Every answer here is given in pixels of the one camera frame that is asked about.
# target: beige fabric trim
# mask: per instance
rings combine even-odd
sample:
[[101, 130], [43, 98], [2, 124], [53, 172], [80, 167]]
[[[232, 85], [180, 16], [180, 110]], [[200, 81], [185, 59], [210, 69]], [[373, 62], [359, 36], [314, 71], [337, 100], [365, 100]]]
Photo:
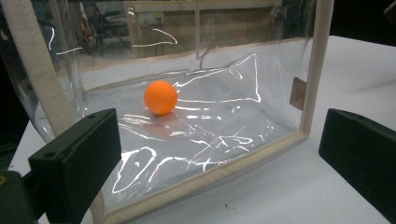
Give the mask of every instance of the beige fabric trim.
[[121, 223], [141, 216], [153, 209], [164, 206], [181, 197], [185, 197], [198, 189], [203, 189], [221, 179], [234, 175], [305, 138], [306, 135], [300, 132], [290, 133], [278, 138], [268, 145], [240, 157], [240, 159], [220, 165], [205, 173], [176, 184], [171, 188], [149, 195], [141, 201], [131, 203], [128, 206], [115, 210], [107, 214], [102, 223]]
[[309, 62], [308, 78], [305, 90], [304, 110], [301, 118], [300, 131], [311, 133], [312, 119], [318, 94], [320, 73], [329, 39], [330, 23], [332, 21], [333, 0], [318, 0], [315, 19], [315, 31]]
[[55, 135], [59, 135], [76, 121], [64, 89], [56, 77], [32, 3], [30, 0], [0, 2], [38, 100], [47, 115], [51, 129]]

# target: white surface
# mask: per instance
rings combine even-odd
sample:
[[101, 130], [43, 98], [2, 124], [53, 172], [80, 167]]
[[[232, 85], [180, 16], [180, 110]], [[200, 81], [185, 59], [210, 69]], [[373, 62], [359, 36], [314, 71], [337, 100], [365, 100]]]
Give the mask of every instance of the white surface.
[[[309, 139], [131, 223], [388, 223], [318, 155], [318, 145], [328, 108], [396, 130], [395, 58], [396, 48], [332, 36]], [[27, 158], [43, 145], [29, 123], [10, 169], [26, 174]]]

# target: clear plastic container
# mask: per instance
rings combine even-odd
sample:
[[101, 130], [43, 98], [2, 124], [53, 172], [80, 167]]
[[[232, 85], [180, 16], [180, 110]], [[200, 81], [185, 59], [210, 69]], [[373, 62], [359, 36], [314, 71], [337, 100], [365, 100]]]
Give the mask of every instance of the clear plastic container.
[[[1, 3], [1, 53], [47, 142], [117, 109], [122, 159], [103, 187], [105, 216], [301, 130], [290, 97], [295, 78], [308, 80], [315, 0]], [[12, 4], [35, 19], [10, 18]], [[143, 100], [155, 80], [177, 89], [163, 116]]]

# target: white table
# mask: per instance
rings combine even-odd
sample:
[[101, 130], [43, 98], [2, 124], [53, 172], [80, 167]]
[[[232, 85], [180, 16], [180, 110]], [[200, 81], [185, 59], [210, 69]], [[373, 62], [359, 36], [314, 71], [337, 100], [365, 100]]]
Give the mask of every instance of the white table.
[[[131, 223], [388, 223], [318, 155], [328, 108], [396, 130], [396, 48], [331, 36], [309, 139]], [[29, 123], [10, 169], [25, 175], [44, 144]]]

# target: ball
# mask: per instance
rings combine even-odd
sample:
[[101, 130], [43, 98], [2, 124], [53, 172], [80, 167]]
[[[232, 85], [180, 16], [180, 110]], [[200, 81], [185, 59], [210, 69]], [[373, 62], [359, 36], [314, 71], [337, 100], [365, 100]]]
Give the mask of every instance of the ball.
[[148, 85], [144, 95], [146, 107], [154, 114], [165, 115], [177, 103], [177, 90], [167, 81], [158, 80]]

